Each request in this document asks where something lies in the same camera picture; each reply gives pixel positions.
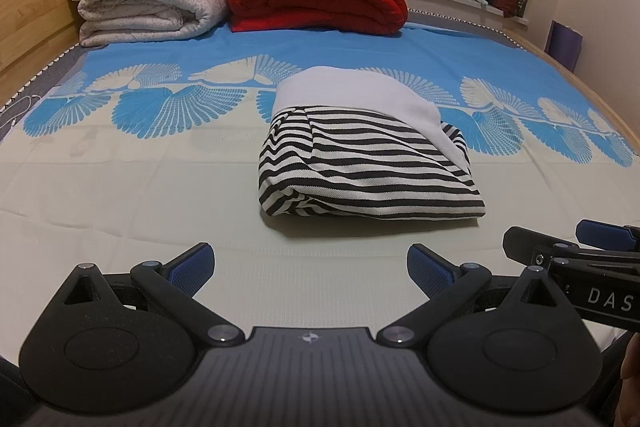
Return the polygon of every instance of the hand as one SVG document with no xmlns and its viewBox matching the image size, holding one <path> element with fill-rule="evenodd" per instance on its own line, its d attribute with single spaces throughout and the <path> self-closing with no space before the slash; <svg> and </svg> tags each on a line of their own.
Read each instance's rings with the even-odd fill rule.
<svg viewBox="0 0 640 427">
<path fill-rule="evenodd" d="M 640 427 L 640 333 L 636 333 L 626 346 L 620 378 L 622 390 L 614 427 Z"/>
</svg>

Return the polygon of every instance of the leaf pattern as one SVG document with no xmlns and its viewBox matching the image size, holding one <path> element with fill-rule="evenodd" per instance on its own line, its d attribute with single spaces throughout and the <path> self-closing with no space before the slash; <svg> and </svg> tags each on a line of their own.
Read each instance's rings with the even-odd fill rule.
<svg viewBox="0 0 640 427">
<path fill-rule="evenodd" d="M 140 89 L 162 83 L 175 82 L 182 75 L 176 64 L 137 64 L 111 71 L 96 78 L 87 88 L 92 91 L 107 89 Z"/>
<path fill-rule="evenodd" d="M 80 94 L 71 98 L 46 98 L 24 119 L 28 136 L 52 134 L 62 126 L 84 120 L 93 111 L 107 104 L 110 94 Z"/>
<path fill-rule="evenodd" d="M 500 87 L 480 78 L 463 78 L 460 93 L 469 107 L 487 107 L 493 105 L 519 116 L 541 118 L 542 115 L 531 105 Z"/>
<path fill-rule="evenodd" d="M 401 84 L 411 88 L 425 100 L 436 104 L 460 105 L 458 101 L 451 96 L 446 90 L 440 86 L 436 86 L 433 82 L 428 81 L 421 76 L 405 71 L 388 70 L 386 68 L 362 68 L 364 71 L 375 71 L 376 73 L 386 74 L 396 79 Z"/>
<path fill-rule="evenodd" d="M 188 86 L 176 93 L 166 87 L 122 93 L 111 120 L 138 138 L 156 138 L 191 129 L 217 119 L 236 107 L 245 89 Z"/>
<path fill-rule="evenodd" d="M 581 115 L 577 111 L 574 111 L 570 107 L 566 107 L 560 102 L 556 102 L 556 100 L 544 97 L 539 98 L 538 105 L 549 120 L 558 123 L 574 124 L 583 129 L 596 131 L 593 123 L 591 123 L 587 117 Z"/>
<path fill-rule="evenodd" d="M 277 86 L 285 78 L 300 71 L 302 70 L 299 67 L 275 60 L 269 55 L 255 55 L 190 74 L 189 80 L 225 84 L 242 84 L 248 80 L 255 80 L 265 86 Z"/>
<path fill-rule="evenodd" d="M 543 144 L 576 163 L 589 163 L 591 148 L 579 129 L 548 122 L 523 120 L 522 124 Z"/>
<path fill-rule="evenodd" d="M 522 133 L 513 119 L 492 107 L 486 111 L 474 111 L 441 107 L 442 121 L 460 129 L 466 145 L 490 155 L 512 155 L 522 147 Z"/>
<path fill-rule="evenodd" d="M 600 132 L 605 132 L 605 133 L 615 133 L 616 131 L 613 130 L 613 128 L 609 125 L 609 123 L 602 117 L 602 115 L 596 111 L 594 111 L 593 109 L 589 108 L 587 110 L 587 114 L 589 115 L 589 118 L 591 118 L 591 121 L 593 121 L 593 124 L 596 126 L 596 129 Z"/>
<path fill-rule="evenodd" d="M 611 158 L 618 165 L 630 167 L 633 164 L 634 153 L 621 137 L 615 135 L 601 136 L 590 132 L 585 134 L 604 155 Z"/>
<path fill-rule="evenodd" d="M 72 94 L 77 94 L 84 86 L 84 81 L 86 80 L 86 73 L 84 71 L 78 71 L 74 76 L 72 76 L 68 81 L 58 87 L 55 91 L 52 92 L 54 96 L 69 96 Z"/>
<path fill-rule="evenodd" d="M 259 90 L 255 97 L 255 105 L 260 113 L 262 119 L 271 123 L 271 110 L 273 109 L 273 102 L 276 100 L 276 92 L 274 90 Z"/>
</svg>

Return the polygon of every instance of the striped fabric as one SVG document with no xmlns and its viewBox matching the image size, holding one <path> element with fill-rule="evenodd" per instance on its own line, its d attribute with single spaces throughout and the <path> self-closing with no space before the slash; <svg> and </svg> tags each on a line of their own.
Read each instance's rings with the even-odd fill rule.
<svg viewBox="0 0 640 427">
<path fill-rule="evenodd" d="M 442 127 L 468 163 L 460 131 Z M 484 215 L 469 174 L 412 127 L 369 110 L 317 106 L 281 111 L 272 120 L 258 173 L 260 204 L 270 216 Z"/>
</svg>

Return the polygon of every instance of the white mattress cover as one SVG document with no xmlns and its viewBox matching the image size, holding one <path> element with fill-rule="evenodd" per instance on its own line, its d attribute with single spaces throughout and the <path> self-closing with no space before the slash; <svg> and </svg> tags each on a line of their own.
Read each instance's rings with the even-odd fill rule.
<svg viewBox="0 0 640 427">
<path fill-rule="evenodd" d="M 189 132 L 140 140 L 91 118 L 0 145 L 0 353 L 16 362 L 40 312 L 78 263 L 127 272 L 169 261 L 199 241 L 216 270 L 196 299 L 249 333 L 253 326 L 381 327 L 426 301 L 406 252 L 424 243 L 452 263 L 496 274 L 523 267 L 500 247 L 512 225 L 575 240 L 582 218 L 640 223 L 640 163 L 594 152 L 576 164 L 523 130 L 512 156 L 469 151 L 486 204 L 476 221 L 429 223 L 268 217 L 257 200 L 257 157 L 268 130 L 248 89 L 235 110 Z M 590 329 L 600 346 L 619 334 Z"/>
</svg>

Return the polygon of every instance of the bed sheet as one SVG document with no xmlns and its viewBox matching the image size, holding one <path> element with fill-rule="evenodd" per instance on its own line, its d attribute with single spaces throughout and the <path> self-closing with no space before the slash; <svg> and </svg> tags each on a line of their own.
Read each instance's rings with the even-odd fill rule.
<svg viewBox="0 0 640 427">
<path fill-rule="evenodd" d="M 19 346 L 70 270 L 168 261 L 199 241 L 216 271 L 196 299 L 238 324 L 368 326 L 426 300 L 406 252 L 424 243 L 494 273 L 513 225 L 575 240 L 580 219 L 638 224 L 638 158 L 548 64 L 437 28 L 325 30 L 112 44 L 91 51 L 0 144 L 0 353 Z M 486 204 L 476 221 L 268 217 L 257 158 L 277 84 L 312 66 L 381 71 L 462 129 Z M 590 325 L 606 346 L 616 332 Z"/>
</svg>

